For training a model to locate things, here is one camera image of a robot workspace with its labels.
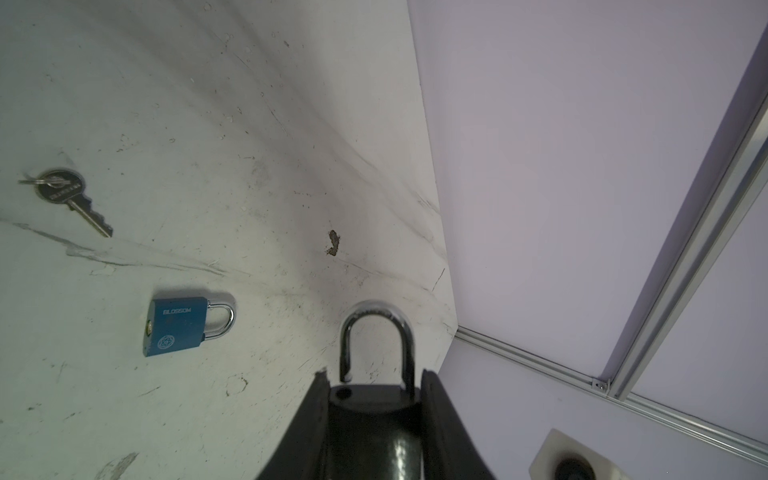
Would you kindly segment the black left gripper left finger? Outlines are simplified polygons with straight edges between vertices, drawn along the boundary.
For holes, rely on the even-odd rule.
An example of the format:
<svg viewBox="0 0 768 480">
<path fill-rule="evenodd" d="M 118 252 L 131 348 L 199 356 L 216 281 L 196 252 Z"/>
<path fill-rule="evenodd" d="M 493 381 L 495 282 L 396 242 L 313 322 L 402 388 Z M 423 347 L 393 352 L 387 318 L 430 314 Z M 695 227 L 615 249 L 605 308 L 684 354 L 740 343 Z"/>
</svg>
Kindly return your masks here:
<svg viewBox="0 0 768 480">
<path fill-rule="evenodd" d="M 316 372 L 282 440 L 257 479 L 325 478 L 329 393 L 327 373 Z"/>
</svg>

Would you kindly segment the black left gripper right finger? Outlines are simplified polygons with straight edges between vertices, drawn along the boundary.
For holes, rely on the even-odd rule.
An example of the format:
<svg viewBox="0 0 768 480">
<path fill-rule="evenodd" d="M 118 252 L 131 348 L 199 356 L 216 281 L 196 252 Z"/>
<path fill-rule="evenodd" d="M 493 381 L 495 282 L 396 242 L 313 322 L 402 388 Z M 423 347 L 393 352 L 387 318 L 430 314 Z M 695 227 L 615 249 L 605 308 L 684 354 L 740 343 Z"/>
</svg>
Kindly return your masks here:
<svg viewBox="0 0 768 480">
<path fill-rule="evenodd" d="M 421 376 L 421 440 L 425 479 L 494 479 L 468 435 L 439 376 Z"/>
</svg>

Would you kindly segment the black padlock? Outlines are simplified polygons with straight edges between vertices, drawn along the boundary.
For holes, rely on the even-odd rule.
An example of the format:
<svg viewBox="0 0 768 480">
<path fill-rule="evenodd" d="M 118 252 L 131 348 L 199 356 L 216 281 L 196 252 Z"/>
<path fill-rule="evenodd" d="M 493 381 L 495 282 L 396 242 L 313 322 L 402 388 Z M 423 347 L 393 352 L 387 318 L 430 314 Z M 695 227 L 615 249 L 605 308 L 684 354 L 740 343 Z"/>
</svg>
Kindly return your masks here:
<svg viewBox="0 0 768 480">
<path fill-rule="evenodd" d="M 398 385 L 351 383 L 351 333 L 359 320 L 390 321 L 401 340 Z M 340 380 L 329 394 L 329 479 L 419 479 L 422 474 L 420 391 L 415 380 L 415 342 L 406 315 L 383 301 L 353 307 L 341 331 Z"/>
</svg>

